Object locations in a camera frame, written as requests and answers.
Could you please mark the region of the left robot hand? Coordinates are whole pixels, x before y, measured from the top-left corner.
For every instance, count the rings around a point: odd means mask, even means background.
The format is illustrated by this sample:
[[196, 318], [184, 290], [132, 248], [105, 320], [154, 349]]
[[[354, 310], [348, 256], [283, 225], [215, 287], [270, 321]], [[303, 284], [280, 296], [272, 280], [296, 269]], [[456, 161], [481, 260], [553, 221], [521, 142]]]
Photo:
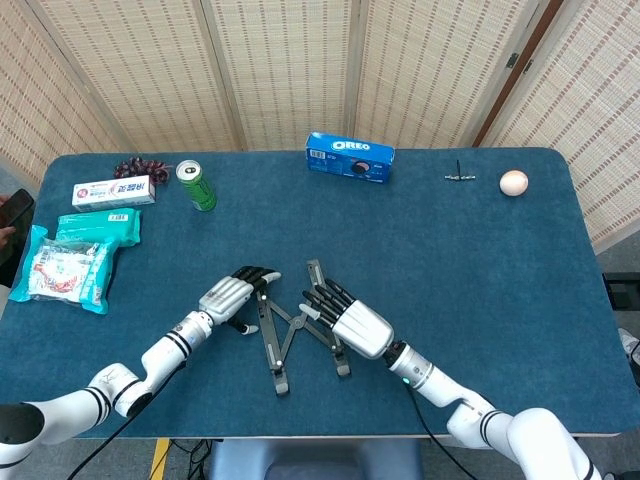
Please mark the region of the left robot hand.
[[273, 269], [243, 266], [209, 289], [199, 299], [199, 309], [212, 319], [214, 326], [227, 323], [242, 335], [257, 333], [258, 326], [243, 323], [236, 314], [253, 293], [280, 277], [281, 273]]

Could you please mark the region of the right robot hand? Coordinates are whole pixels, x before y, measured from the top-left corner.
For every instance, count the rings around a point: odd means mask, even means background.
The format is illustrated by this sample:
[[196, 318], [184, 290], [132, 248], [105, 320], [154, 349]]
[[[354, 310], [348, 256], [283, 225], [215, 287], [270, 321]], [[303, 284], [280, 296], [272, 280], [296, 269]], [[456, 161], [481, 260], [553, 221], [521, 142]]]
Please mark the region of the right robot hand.
[[392, 344], [391, 324], [332, 279], [302, 295], [300, 310], [363, 357], [378, 359]]

